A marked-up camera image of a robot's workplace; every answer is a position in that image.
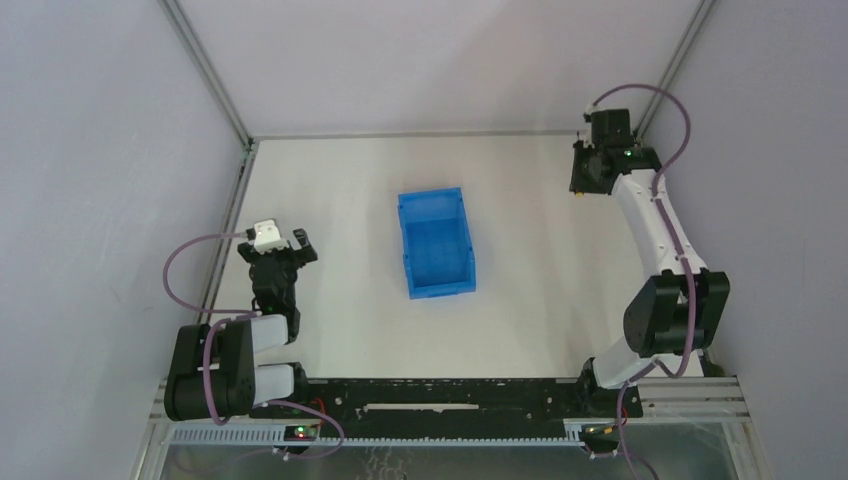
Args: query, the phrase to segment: purple cable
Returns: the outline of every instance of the purple cable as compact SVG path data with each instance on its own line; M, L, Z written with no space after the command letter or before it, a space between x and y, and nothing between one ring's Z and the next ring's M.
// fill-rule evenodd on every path
M678 367L676 372L672 372L668 366L666 366L663 362L657 360L642 369L636 375L633 375L630 379L624 382L624 385L621 387L621 390L618 392L618 399L616 400L616 414L615 414L615 423L619 428L619 439L621 443L621 452L624 455L624 458L627 460L627 465L630 467L631 473L635 478L639 478L639 475L636 473L636 468L633 465L632 459L637 459L643 463L648 470L651 471L651 474L654 478L658 478L656 471L654 468L648 464L648 462L638 456L635 456L627 451L627 443L624 440L624 425L621 421L621 411L622 411L622 403L624 402L624 393L627 391L627 388L630 387L633 383L637 382L639 379L649 374L655 366L659 366L666 375L673 378L678 378L686 372L686 368L689 366L689 357L692 355L692 343L695 339L695 323L696 323L696 307L697 307L697 299L696 299L696 291L695 291L695 275L692 273L692 266L689 264L689 260L685 256L685 251L683 250L683 243L680 241L680 234L677 232L677 229L674 228L674 223L672 223L671 218L668 215L668 211L665 209L665 205L663 204L662 199L657 198L657 194L659 193L659 182L665 172L671 167L683 151L686 149L686 146L689 145L689 138L692 135L692 120L689 118L689 112L686 111L686 107L683 106L683 103L677 99L674 95L663 90L662 88L655 87L653 85L648 85L644 83L627 83L624 85L619 85L598 97L592 105L597 106L602 100L612 95L615 92L627 89L642 89L642 90L650 90L654 93L658 93L663 97L671 100L672 103L680 110L680 113L683 115L683 121L685 124L685 133L683 135L683 142L680 144L680 147L677 149L674 154L668 159L665 164L660 167L657 174L654 175L654 179L651 182L651 194L653 195L652 200L657 205L657 210L659 211L660 217L662 217L663 224L665 224L666 230L668 230L668 234L671 237L671 241L674 244L674 251L677 254L678 259L680 260L680 264L683 267L683 273L686 276L686 287L689 293L689 311L687 318L687 329L686 329L686 340L683 344L683 358L680 361L680 366Z
M665 174L666 170L668 170L669 167L674 165L674 162L676 162L677 159L680 158L680 155L683 153L683 150L686 150L686 147L689 145L689 137L691 137L692 135L692 119L689 118L689 112L686 111L686 107L683 106L683 103L678 100L677 97L675 97L668 91L663 90L662 88L655 87L653 85L648 85L647 83L625 83L624 85L619 85L613 88L612 90L608 90L603 95L598 97L598 99L595 100L594 103L592 103L592 106L597 107L599 103L601 103L605 98L609 97L613 93L620 92L621 90L629 90L634 88L640 90L650 90L671 100L671 102L674 103L677 109L680 110L680 113L683 114L683 123L686 127L685 133L683 134L683 142L680 143L680 147L677 149L676 152L671 155L671 157L669 157L668 161L665 162L662 167L660 167L660 170L654 177L653 184L651 185L651 193L656 196L657 186L659 184L660 178L663 176L663 174Z
M335 444L333 446L333 448L327 450L326 452L316 453L315 455L307 455L305 453L299 453L299 454L289 453L289 455L292 458L296 458L298 460L314 460L314 459L317 459L317 458L324 458L324 457L328 457L328 456L336 453L340 448L342 448L342 445L344 445L344 438L345 438L344 437L344 429L342 428L341 425L339 425L339 422L337 422L335 418L327 415L326 413L319 412L318 410L315 410L313 408L309 408L307 406L300 405L298 403L289 402L287 400L268 400L267 402L257 403L256 405L253 406L253 408L264 407L266 404L267 405L276 405L276 406L279 406L279 407L296 408L296 409L304 411L306 413L310 413L312 415L315 415L316 417L319 417L319 418L327 421L328 423L330 423L331 425L333 425L336 428L337 432L339 432L339 443Z
M655 87L653 85L648 85L645 83L626 83L624 85L619 85L611 90L606 91L603 95L598 97L598 99L592 103L592 106L597 106L601 101L603 101L605 98L609 97L613 93L633 88L650 90L671 100L671 102L674 103L674 105L677 107L678 110L680 110L680 113L683 115L683 122L685 124L685 133L683 134L683 141L680 143L680 147L678 147L677 151L675 151L668 159L668 161L665 162L662 167L660 167L659 171L656 175L654 175L654 179L651 182L651 194L653 195L654 203L657 205L657 210L660 213L660 217L662 218L663 224L665 224L666 230L668 230L668 234L671 237L672 243L674 244L674 251L677 254L678 259L680 260L681 266L683 267L683 274L686 276L686 286L689 290L689 311L687 318L686 340L683 344L683 358L680 361L680 366L678 367L676 372L672 372L671 369L668 368L668 366L666 366L663 362L655 362L663 370L663 372L665 372L666 375L673 378L678 378L683 376L683 373L686 372L686 369L689 367L689 357L692 355L692 343L695 339L695 323L697 317L695 276L692 273L692 267L689 264L689 260L685 257L686 252L683 249L683 243L680 241L680 234L678 234L677 229L674 228L674 223L672 223L671 218L668 215L668 211L666 211L665 209L665 205L663 204L662 199L656 197L659 193L658 186L660 179L665 174L666 170L668 170L668 168L673 165L678 158L680 158L680 155L686 149L686 146L689 145L689 138L692 136L692 120L689 118L689 112L686 111L686 107L683 106L683 103L681 103L680 100L677 99L677 97L667 92L666 90L663 90L662 88ZM642 378L642 376L639 376L637 374L633 376L633 378L629 379L627 383L636 382L640 378Z
M201 374L202 374L202 377L203 377L203 394L204 394L204 397L206 398L206 408L209 409L209 416L212 417L212 421L215 423L215 425L226 425L226 423L230 420L230 418L227 417L227 418L222 419L218 415L218 409L215 408L215 398L212 395L212 372L210 371L210 367L211 367L211 364L212 364L212 341L215 339L215 334L218 332L218 330L224 328L224 326L227 325L228 323L249 320L250 318L252 318L252 315L254 315L254 312L251 312L251 315L238 317L235 320L231 320L229 318L224 318L222 320L218 320L217 322L215 322L214 325L212 325L212 328L209 329L209 333L206 334L206 340L204 341L204 344L203 344L203 359L202 359L202 366L201 366ZM293 457L304 459L304 460L309 459L309 458L323 458L323 457L326 457L328 455L335 453L336 450L341 448L342 444L344 443L344 430L342 429L342 426L339 425L339 423L334 418L330 417L326 413L319 412L318 410L314 410L312 408L309 408L309 407L306 407L306 406L303 406L303 405L300 405L300 404L297 404L297 403L289 402L289 401L286 401L286 400L268 400L265 403L268 404L268 405L278 405L278 406L282 406L282 407L296 408L296 409L302 410L306 413L311 413L312 415L315 415L319 418L322 418L323 420L326 420L327 422L332 424L334 427L336 427L336 430L339 432L339 443L336 446L334 446L332 449L330 449L326 452L316 454L316 455L290 454ZM258 403L256 405L254 405L253 408L258 408L258 407L263 407L263 406L265 406L265 405L262 404L262 403Z
M212 234L209 234L209 235L203 235L201 237L197 237L195 239L189 240L186 243L177 247L177 249L174 250L174 253L172 253L171 256L168 257L168 260L165 261L165 268L162 269L162 285L165 286L165 293L167 293L168 296L171 297L171 300L177 302L179 305L181 305L181 306L183 306L183 307L185 307L189 310L194 310L195 312L198 312L198 313L252 314L253 312L250 311L250 310L216 310L214 308L203 308L203 307L198 307L196 305L192 305L192 304L190 304L186 301L183 301L181 298L177 297L174 294L174 292L171 290L171 285L168 282L168 270L171 268L171 262L173 262L174 259L177 258L177 255L179 255L179 253L182 252L183 250L185 250L186 248L194 245L195 243L202 242L204 240L219 240L219 239L245 238L245 237L247 237L247 235L244 234L244 233L212 233Z
M595 459L595 458L601 458L601 459L615 458L615 457L619 456L619 454L616 454L616 453L613 453L613 452L610 452L610 453L595 453L595 452L589 450L587 447L583 447L583 451L588 453L593 459ZM627 458L628 461L630 461L630 459L633 459L633 460L636 460L637 462L641 463L645 468L648 469L649 472L651 472L651 476L654 478L654 480L660 480L660 476L657 473L657 471L654 469L653 466L651 466L650 463L648 463L647 460L645 460L644 457L636 455L635 453L628 453L628 454L621 453L620 455L622 457Z
M230 421L230 417L224 418L218 416L218 409L215 408L215 397L212 396L212 372L209 370L212 365L212 341L215 339L215 332L230 323L232 320L224 318L215 322L209 333L206 334L206 340L203 344L203 363L201 374L203 376L203 395L206 397L206 408L209 409L209 415L215 425L226 425Z

